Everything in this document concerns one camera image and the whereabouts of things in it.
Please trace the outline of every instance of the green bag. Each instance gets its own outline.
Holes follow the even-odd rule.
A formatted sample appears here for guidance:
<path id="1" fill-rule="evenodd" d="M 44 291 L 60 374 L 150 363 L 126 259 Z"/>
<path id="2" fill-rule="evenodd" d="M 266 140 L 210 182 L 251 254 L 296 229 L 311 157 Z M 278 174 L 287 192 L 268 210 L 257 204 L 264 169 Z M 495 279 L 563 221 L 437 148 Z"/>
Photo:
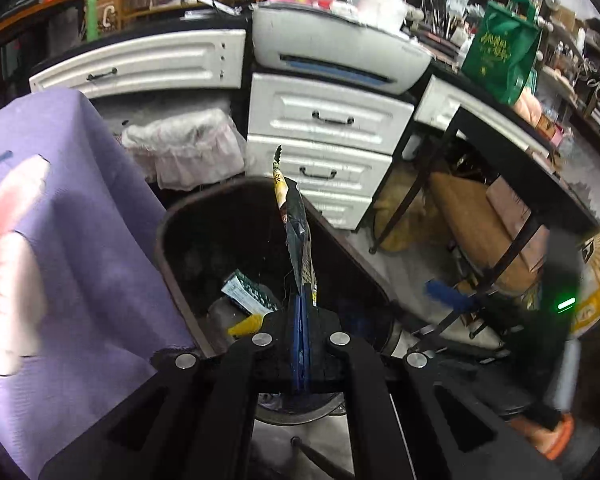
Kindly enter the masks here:
<path id="1" fill-rule="evenodd" d="M 511 10 L 515 4 L 526 4 L 526 20 Z M 511 0 L 508 7 L 488 2 L 466 54 L 462 72 L 503 104 L 518 100 L 536 59 L 540 29 L 535 18 L 529 0 Z"/>

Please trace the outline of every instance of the green led light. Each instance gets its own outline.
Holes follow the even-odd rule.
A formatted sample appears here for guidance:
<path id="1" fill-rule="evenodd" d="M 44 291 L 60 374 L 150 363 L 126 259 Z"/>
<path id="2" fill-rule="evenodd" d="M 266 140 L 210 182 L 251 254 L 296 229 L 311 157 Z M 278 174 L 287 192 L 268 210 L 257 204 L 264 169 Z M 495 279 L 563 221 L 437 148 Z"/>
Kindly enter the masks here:
<path id="1" fill-rule="evenodd" d="M 569 298 L 567 301 L 563 301 L 562 303 L 558 303 L 558 310 L 564 310 L 568 306 L 571 306 L 576 302 L 575 298 Z"/>

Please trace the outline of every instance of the trash can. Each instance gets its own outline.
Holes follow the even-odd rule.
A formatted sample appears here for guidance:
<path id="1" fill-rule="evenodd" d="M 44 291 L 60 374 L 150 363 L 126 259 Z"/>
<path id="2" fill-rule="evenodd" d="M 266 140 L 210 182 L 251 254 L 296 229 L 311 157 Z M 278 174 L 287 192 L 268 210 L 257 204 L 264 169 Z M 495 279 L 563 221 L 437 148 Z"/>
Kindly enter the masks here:
<path id="1" fill-rule="evenodd" d="M 344 241 L 323 216 L 304 203 L 312 234 L 317 303 L 336 312 L 342 329 L 390 354 L 400 337 L 382 277 Z M 211 304 L 223 296 L 225 279 L 239 269 L 269 288 L 282 305 L 295 288 L 273 180 L 236 178 L 192 194 L 173 205 L 158 228 L 156 261 L 193 339 L 207 357 L 216 355 L 206 326 Z M 271 424 L 301 424 L 327 415 L 343 400 L 304 396 L 284 406 L 261 402 L 256 418 Z"/>

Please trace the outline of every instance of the drawer handle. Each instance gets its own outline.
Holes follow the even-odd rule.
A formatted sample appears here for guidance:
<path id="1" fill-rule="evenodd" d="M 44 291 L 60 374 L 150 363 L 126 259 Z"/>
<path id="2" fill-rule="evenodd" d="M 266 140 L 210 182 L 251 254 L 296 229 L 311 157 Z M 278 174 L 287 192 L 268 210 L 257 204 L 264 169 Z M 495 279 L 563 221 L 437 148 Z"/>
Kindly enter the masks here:
<path id="1" fill-rule="evenodd" d="M 323 180 L 331 180 L 333 178 L 336 178 L 336 175 L 338 174 L 338 171 L 337 170 L 331 170 L 331 173 L 329 174 L 329 176 L 312 175 L 312 174 L 307 174 L 306 167 L 300 166 L 300 173 L 302 173 L 304 176 L 308 176 L 309 178 L 321 178 Z"/>
<path id="2" fill-rule="evenodd" d="M 118 69 L 116 67 L 113 67 L 109 72 L 105 72 L 104 74 L 89 74 L 87 76 L 87 81 L 95 81 L 96 79 L 100 79 L 101 77 L 107 76 L 107 75 L 116 75 L 118 73 Z"/>
<path id="3" fill-rule="evenodd" d="M 311 117 L 318 121 L 322 121 L 327 124 L 342 124 L 343 126 L 351 126 L 353 121 L 355 120 L 353 117 L 347 117 L 347 121 L 341 121 L 339 119 L 323 119 L 320 117 L 320 112 L 318 110 L 314 110 L 311 114 Z"/>

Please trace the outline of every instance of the silver bolt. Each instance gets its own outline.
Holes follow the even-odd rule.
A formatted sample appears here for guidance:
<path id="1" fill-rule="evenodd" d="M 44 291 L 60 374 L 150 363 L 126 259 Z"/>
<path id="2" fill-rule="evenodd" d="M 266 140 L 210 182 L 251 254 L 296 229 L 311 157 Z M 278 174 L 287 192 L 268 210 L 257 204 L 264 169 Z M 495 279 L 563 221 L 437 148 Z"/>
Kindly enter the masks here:
<path id="1" fill-rule="evenodd" d="M 258 332 L 251 338 L 251 341 L 256 346 L 266 346 L 273 341 L 273 338 L 266 332 Z"/>
<path id="2" fill-rule="evenodd" d="M 176 366 L 181 370 L 191 368 L 194 364 L 196 364 L 196 356 L 193 354 L 180 354 L 176 357 Z"/>
<path id="3" fill-rule="evenodd" d="M 424 368 L 427 365 L 427 358 L 420 352 L 414 352 L 407 355 L 407 362 L 414 368 Z"/>
<path id="4" fill-rule="evenodd" d="M 351 341 L 351 338 L 349 337 L 349 334 L 347 334 L 347 333 L 344 333 L 344 332 L 334 332 L 333 334 L 331 334 L 329 336 L 329 341 L 331 341 L 334 345 L 344 346 L 349 341 Z"/>

